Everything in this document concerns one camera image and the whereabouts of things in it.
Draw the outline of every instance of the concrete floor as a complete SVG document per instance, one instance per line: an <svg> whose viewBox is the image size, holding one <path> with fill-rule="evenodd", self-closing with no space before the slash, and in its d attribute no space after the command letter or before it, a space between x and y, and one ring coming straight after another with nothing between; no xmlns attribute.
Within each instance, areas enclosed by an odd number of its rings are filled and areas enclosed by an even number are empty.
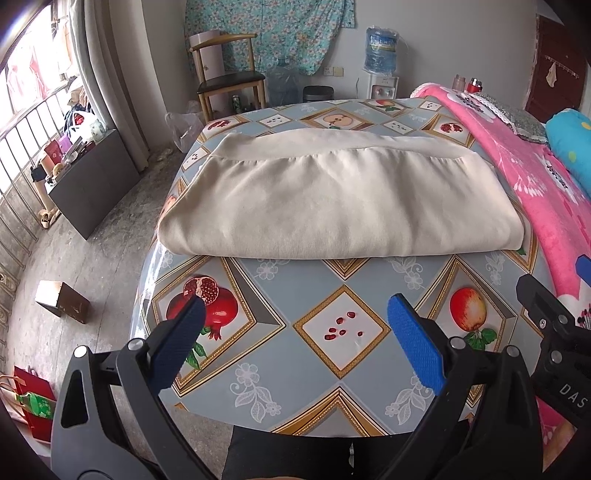
<svg viewBox="0 0 591 480"><path fill-rule="evenodd" d="M138 279L158 214L184 155L152 163L140 182L85 241L63 216L41 235L27 262L8 321L7 370L30 365L55 394L78 345L94 352L118 350L128 340ZM39 280L66 282L90 300L86 325L56 317L34 302ZM113 389L121 420L137 452L151 458L120 388ZM232 427L174 407L168 408L182 434L220 477Z"/></svg>

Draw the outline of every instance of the black pants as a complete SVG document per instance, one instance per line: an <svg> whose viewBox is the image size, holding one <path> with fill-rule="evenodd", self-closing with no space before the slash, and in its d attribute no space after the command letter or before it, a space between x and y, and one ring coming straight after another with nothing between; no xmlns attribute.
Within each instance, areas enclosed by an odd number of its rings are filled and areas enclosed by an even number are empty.
<svg viewBox="0 0 591 480"><path fill-rule="evenodd" d="M461 421L450 450L459 449L468 431ZM304 480L373 480L390 464L410 434L383 437L297 437L234 427L222 480L293 476ZM353 444L354 468L349 464ZM442 458L453 453L447 451Z"/></svg>

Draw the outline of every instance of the blue gripper pad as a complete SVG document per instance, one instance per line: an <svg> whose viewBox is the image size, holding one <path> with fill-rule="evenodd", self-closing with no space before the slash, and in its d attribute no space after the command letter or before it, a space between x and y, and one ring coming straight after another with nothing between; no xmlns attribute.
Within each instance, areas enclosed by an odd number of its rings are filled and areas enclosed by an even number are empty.
<svg viewBox="0 0 591 480"><path fill-rule="evenodd" d="M587 255L581 255L578 257L574 267L579 278L591 287L591 260L589 257Z"/></svg>
<svg viewBox="0 0 591 480"><path fill-rule="evenodd" d="M417 313L402 295L397 294L390 298L388 302L390 328L421 383L432 388L435 395L439 395L446 381L443 376L443 360L415 319L416 317L418 317Z"/></svg>
<svg viewBox="0 0 591 480"><path fill-rule="evenodd" d="M154 395L170 387L191 351L199 332L205 325L205 304L194 296L171 323L171 329L151 359L151 378L148 386Z"/></svg>

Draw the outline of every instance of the window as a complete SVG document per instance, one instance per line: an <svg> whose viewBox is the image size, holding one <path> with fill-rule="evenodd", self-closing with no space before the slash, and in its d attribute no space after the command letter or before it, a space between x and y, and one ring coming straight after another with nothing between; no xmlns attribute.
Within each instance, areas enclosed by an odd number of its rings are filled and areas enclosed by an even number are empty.
<svg viewBox="0 0 591 480"><path fill-rule="evenodd" d="M49 5L37 15L0 72L0 131L19 113L48 99L65 78L77 74L67 16L55 18L57 11ZM43 125L63 122L57 114L59 105L52 103L39 111Z"/></svg>
<svg viewBox="0 0 591 480"><path fill-rule="evenodd" d="M0 72L0 195L62 134L66 79L78 75L66 5L57 0L35 17Z"/></svg>

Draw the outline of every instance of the wooden chair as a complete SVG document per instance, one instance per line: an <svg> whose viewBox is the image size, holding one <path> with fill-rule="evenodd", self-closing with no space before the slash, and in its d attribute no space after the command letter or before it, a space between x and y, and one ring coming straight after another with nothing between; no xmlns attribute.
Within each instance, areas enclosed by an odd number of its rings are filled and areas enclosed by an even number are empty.
<svg viewBox="0 0 591 480"><path fill-rule="evenodd" d="M189 49L190 53L197 52L197 75L199 76L199 82L201 82L197 88L197 94L199 95L199 101L201 102L201 108L203 109L206 122L213 120L212 104L209 97L218 93L232 92L234 90L252 87L255 95L256 109L258 110L261 106L267 108L267 102L265 101L265 76L255 70L255 59L252 54L252 38L256 38L256 33L220 35ZM222 45L224 43L246 39L248 39L248 63L251 69L206 80L200 50L211 47L212 45Z"/></svg>

